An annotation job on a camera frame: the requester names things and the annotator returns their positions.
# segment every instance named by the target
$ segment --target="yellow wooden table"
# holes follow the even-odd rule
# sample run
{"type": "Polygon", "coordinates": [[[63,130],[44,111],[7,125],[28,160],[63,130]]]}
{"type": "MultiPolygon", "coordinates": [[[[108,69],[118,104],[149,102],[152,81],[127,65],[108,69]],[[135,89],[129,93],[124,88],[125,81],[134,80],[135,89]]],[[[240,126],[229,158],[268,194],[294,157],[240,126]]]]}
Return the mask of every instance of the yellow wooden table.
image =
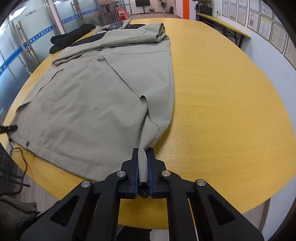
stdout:
{"type": "Polygon", "coordinates": [[[197,16],[199,16],[199,21],[204,22],[208,25],[210,25],[213,28],[217,28],[218,30],[222,31],[223,35],[225,37],[232,37],[235,39],[235,44],[241,48],[242,46],[242,41],[244,40],[244,37],[251,39],[251,37],[249,35],[247,35],[246,33],[244,33],[243,31],[239,30],[238,28],[222,21],[221,19],[218,18],[214,18],[212,16],[206,15],[206,14],[202,14],[202,13],[196,13],[197,16]],[[239,33],[241,35],[241,37],[239,38],[239,43],[237,43],[238,37],[237,37],[237,33],[239,33]]]}
{"type": "MultiPolygon", "coordinates": [[[[205,179],[241,213],[256,207],[296,173],[296,141],[280,97],[248,56],[208,25],[172,18],[132,21],[157,22],[171,39],[176,99],[156,157],[183,179],[205,179]]],[[[6,125],[56,56],[27,80],[6,125]]],[[[28,176],[59,199],[83,180],[25,152],[28,176]]],[[[13,159],[24,169],[19,152],[13,159]]],[[[168,228],[166,200],[122,200],[119,224],[168,228]]]]}

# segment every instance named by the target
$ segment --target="black folded clothing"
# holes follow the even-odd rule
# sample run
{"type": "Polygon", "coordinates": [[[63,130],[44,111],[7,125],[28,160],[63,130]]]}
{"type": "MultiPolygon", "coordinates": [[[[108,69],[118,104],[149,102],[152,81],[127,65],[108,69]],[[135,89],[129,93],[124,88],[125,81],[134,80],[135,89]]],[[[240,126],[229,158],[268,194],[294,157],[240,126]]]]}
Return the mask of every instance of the black folded clothing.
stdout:
{"type": "Polygon", "coordinates": [[[68,47],[84,35],[88,34],[90,31],[95,29],[95,27],[96,26],[93,24],[83,24],[78,29],[75,29],[70,33],[53,36],[50,41],[54,44],[54,46],[50,48],[49,53],[53,54],[68,47]]]}

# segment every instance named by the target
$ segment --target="blue stripe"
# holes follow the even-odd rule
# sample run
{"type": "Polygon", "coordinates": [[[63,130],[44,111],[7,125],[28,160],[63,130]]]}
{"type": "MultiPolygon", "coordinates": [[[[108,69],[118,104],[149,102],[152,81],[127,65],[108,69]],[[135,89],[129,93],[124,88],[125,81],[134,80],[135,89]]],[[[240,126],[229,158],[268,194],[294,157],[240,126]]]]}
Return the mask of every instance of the blue stripe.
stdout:
{"type": "MultiPolygon", "coordinates": [[[[37,33],[35,36],[33,36],[32,38],[29,39],[30,43],[34,43],[35,41],[37,41],[38,39],[40,39],[43,35],[49,33],[50,31],[54,30],[53,25],[43,29],[41,32],[37,33]]],[[[24,43],[24,47],[28,48],[29,45],[27,42],[24,43]]],[[[2,73],[4,72],[4,70],[7,69],[7,67],[22,53],[22,48],[19,47],[16,51],[14,51],[11,56],[8,57],[7,60],[4,61],[3,65],[1,65],[0,67],[0,76],[2,75],[2,73]]]]}
{"type": "Polygon", "coordinates": [[[99,10],[98,8],[91,9],[91,10],[87,10],[87,11],[83,12],[82,15],[87,15],[87,14],[90,14],[90,13],[92,13],[92,12],[96,12],[96,11],[98,11],[98,10],[99,10]]]}
{"type": "Polygon", "coordinates": [[[76,19],[76,18],[79,18],[79,15],[78,14],[75,14],[75,15],[73,15],[71,17],[68,17],[68,18],[63,19],[62,20],[62,23],[65,24],[65,23],[70,22],[70,21],[72,21],[73,19],[76,19]]]}

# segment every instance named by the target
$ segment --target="orange stripe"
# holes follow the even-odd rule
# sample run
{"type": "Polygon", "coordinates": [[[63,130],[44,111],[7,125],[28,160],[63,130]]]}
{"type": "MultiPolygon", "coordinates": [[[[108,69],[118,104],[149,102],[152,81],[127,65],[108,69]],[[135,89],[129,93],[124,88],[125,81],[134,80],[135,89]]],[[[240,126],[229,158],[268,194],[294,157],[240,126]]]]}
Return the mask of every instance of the orange stripe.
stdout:
{"type": "Polygon", "coordinates": [[[189,19],[189,0],[183,0],[183,19],[189,19]]]}

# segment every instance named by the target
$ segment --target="vase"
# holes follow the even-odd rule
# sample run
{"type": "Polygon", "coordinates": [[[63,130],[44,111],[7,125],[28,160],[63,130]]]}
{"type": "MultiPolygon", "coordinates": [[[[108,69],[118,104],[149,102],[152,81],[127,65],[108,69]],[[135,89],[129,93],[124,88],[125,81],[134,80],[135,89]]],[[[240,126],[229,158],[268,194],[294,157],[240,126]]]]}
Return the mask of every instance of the vase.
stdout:
{"type": "Polygon", "coordinates": [[[110,12],[110,5],[105,5],[105,9],[107,12],[110,12]]]}

